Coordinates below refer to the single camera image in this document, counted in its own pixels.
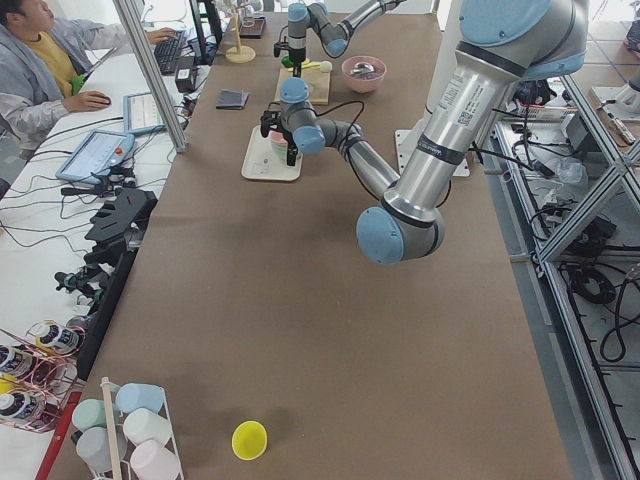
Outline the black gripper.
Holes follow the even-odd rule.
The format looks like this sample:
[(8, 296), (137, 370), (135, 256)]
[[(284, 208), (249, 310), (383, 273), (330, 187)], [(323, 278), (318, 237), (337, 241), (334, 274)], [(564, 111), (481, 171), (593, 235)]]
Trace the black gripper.
[(274, 56), (278, 58), (283, 51), (287, 52), (290, 62), (294, 64), (293, 76), (300, 78), (302, 63), (306, 60), (306, 48), (295, 48), (286, 40), (277, 41), (273, 46)]
[(267, 138), (271, 131), (277, 131), (284, 134), (284, 137), (288, 142), (286, 164), (288, 166), (295, 166), (297, 162), (297, 147), (293, 142), (292, 134), (285, 130), (281, 119), (281, 113), (275, 110), (265, 110), (260, 117), (259, 129), (263, 138)]

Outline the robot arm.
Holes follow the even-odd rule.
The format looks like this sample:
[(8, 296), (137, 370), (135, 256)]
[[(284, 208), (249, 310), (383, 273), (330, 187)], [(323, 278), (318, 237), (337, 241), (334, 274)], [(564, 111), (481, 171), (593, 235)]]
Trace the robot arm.
[(445, 235), (437, 202), (505, 88), (578, 71), (589, 23), (584, 1), (465, 1), (456, 67), (402, 172), (394, 171), (353, 123), (317, 114), (300, 75), (284, 81), (280, 107), (266, 110), (261, 133), (281, 133), (288, 155), (333, 148), (378, 200), (358, 218), (363, 254), (396, 264), (433, 253)]
[(302, 75), (302, 63), (307, 58), (307, 31), (312, 30), (321, 41), (325, 53), (332, 59), (339, 58), (347, 50), (355, 32), (376, 18), (391, 12), (401, 1), (368, 1), (337, 24), (333, 24), (326, 7), (321, 3), (295, 3), (287, 12), (287, 35), (273, 46), (274, 56), (288, 52), (293, 65), (293, 76)]

